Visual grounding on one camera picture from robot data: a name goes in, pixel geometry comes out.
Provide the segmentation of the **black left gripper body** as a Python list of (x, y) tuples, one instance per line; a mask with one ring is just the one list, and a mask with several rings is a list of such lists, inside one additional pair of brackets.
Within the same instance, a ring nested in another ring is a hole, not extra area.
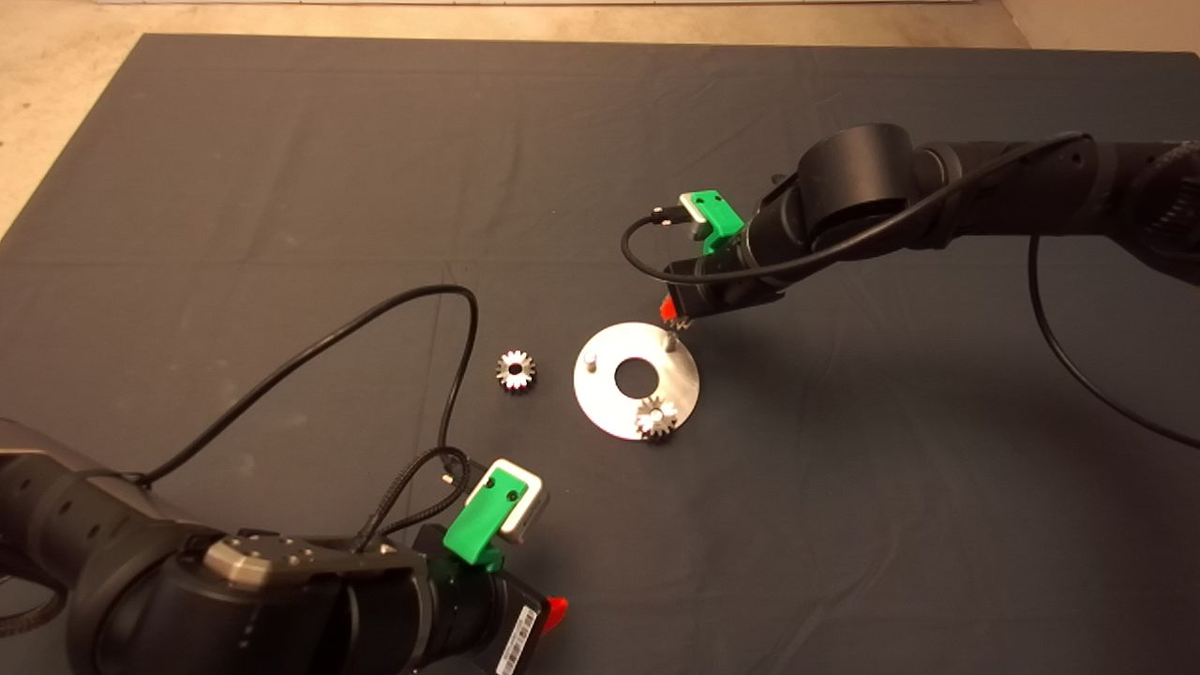
[(446, 528), (426, 524), (414, 548), (426, 558), (431, 628), (412, 670), (462, 658), (476, 674), (529, 674), (553, 603), (508, 572), (468, 565), (443, 543)]

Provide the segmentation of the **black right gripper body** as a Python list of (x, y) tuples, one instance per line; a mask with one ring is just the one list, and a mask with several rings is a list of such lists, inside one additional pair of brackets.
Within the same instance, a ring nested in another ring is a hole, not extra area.
[[(744, 247), (720, 247), (710, 255), (678, 259), (666, 265), (665, 271), (677, 275), (702, 275), (710, 277), (727, 271), (758, 269), (756, 259), (745, 253)], [(674, 298), (680, 322), (706, 319), (706, 317), (742, 307), (757, 307), (784, 298), (786, 288), (768, 280), (746, 277), (736, 281), (707, 281), (702, 285), (667, 285), (666, 294)]]

